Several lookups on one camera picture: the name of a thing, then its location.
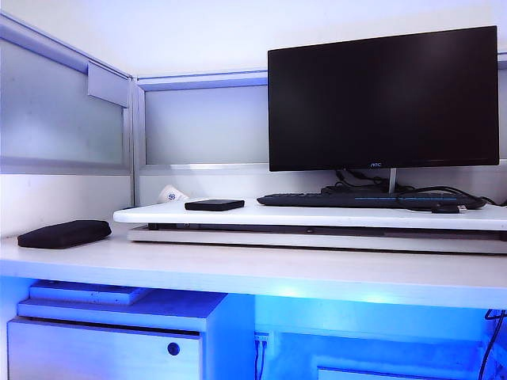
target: monitor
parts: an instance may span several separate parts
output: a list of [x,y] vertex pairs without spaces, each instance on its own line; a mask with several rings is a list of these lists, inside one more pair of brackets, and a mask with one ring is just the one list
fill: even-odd
[[497,27],[268,53],[269,168],[497,165]]

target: black cable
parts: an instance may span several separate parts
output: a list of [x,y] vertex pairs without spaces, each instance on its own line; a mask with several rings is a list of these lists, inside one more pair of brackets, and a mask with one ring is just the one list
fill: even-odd
[[404,192],[400,192],[396,196],[396,202],[403,208],[411,211],[433,211],[433,207],[408,207],[406,204],[403,204],[403,196],[407,194],[417,194],[421,192],[450,192],[451,194],[459,195],[459,196],[466,196],[467,198],[474,200],[477,202],[477,206],[479,204],[482,206],[483,199],[480,196],[473,196],[472,194],[468,192],[464,192],[463,190],[459,190],[458,188],[453,188],[452,186],[428,186],[425,188],[415,188],[412,190],[405,190]]
[[261,372],[259,372],[259,380],[262,380],[262,373],[264,372],[264,357],[266,353],[266,346],[268,342],[265,340],[262,341],[262,359],[261,359]]
[[[334,184],[335,186],[337,186],[338,184],[343,184],[351,188],[378,188],[385,192],[389,190],[389,180],[387,178],[382,178],[378,176],[369,177],[362,172],[358,172],[356,170],[351,169],[346,169],[345,171],[358,180],[371,181],[373,182],[373,184],[351,184],[345,179],[345,176],[339,170],[335,170],[336,176],[338,177],[338,182]],[[399,184],[398,182],[395,183],[395,191],[397,192],[403,192],[405,190],[411,189],[414,189],[414,186],[406,186],[403,184]]]
[[494,206],[498,206],[498,203],[496,203],[494,200],[492,200],[491,198],[488,198],[487,196],[481,196],[481,199],[482,200],[485,200],[487,203],[490,203]]
[[499,315],[491,317],[492,309],[489,309],[484,316],[485,319],[488,321],[492,319],[498,319],[497,325],[494,328],[493,335],[491,336],[490,342],[488,343],[488,346],[486,348],[486,351],[484,352],[484,357],[482,358],[481,363],[481,369],[478,372],[478,380],[482,380],[482,377],[484,376],[484,370],[486,369],[486,363],[488,361],[488,357],[490,356],[491,348],[493,348],[494,341],[497,339],[497,335],[500,332],[501,323],[504,321],[505,318],[505,310],[502,310]]
[[255,380],[257,380],[257,362],[259,360],[259,341],[255,340]]

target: black keyboard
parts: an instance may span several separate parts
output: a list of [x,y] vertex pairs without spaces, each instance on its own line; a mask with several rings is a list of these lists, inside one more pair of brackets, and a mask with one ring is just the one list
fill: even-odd
[[468,196],[439,192],[397,195],[395,193],[289,193],[270,194],[257,198],[266,206],[286,207],[363,207],[363,208],[432,208],[442,206],[465,206],[476,209],[484,206],[485,201]]

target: white cabinet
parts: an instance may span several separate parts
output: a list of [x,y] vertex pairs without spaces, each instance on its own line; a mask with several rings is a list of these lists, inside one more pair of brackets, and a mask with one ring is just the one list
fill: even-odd
[[202,378],[200,336],[16,319],[8,330],[10,380]]
[[33,284],[7,326],[10,380],[254,377],[252,296],[146,289],[116,302],[135,291]]

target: black pouch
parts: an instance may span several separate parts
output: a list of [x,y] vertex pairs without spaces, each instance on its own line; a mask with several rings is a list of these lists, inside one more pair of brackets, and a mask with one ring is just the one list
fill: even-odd
[[39,228],[17,237],[20,247],[62,249],[105,238],[111,233],[102,220],[74,220]]

